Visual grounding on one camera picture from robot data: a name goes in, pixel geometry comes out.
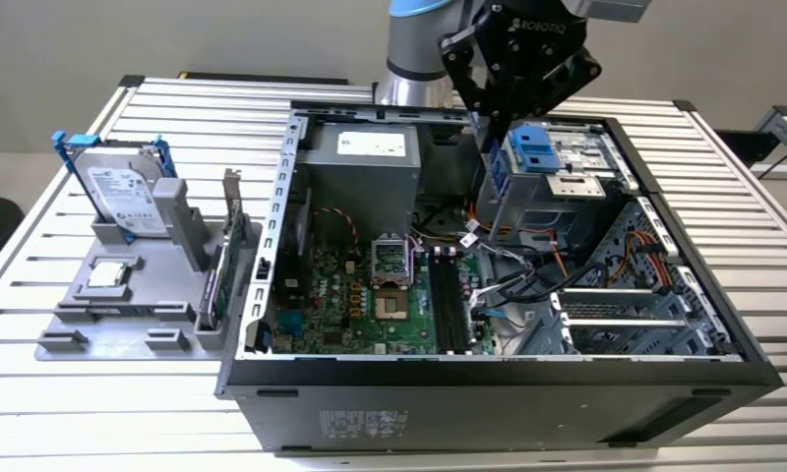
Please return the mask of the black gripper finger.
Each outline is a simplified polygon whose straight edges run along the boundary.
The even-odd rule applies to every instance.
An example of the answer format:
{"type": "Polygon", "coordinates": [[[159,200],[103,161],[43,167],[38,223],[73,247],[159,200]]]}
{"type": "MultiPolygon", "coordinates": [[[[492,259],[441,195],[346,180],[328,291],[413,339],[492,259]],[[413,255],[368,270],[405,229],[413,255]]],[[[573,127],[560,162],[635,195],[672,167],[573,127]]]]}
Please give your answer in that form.
{"type": "Polygon", "coordinates": [[[601,68],[589,51],[579,51],[544,77],[524,79],[511,86],[509,110],[501,114],[497,144],[501,143],[513,121],[531,115],[541,117],[563,103],[600,75],[601,68]]]}
{"type": "Polygon", "coordinates": [[[470,115],[478,147],[491,148],[496,140],[492,130],[493,96],[488,83],[480,85],[473,78],[473,61],[477,53],[474,31],[464,29],[444,35],[437,41],[437,48],[445,73],[470,115]]]}

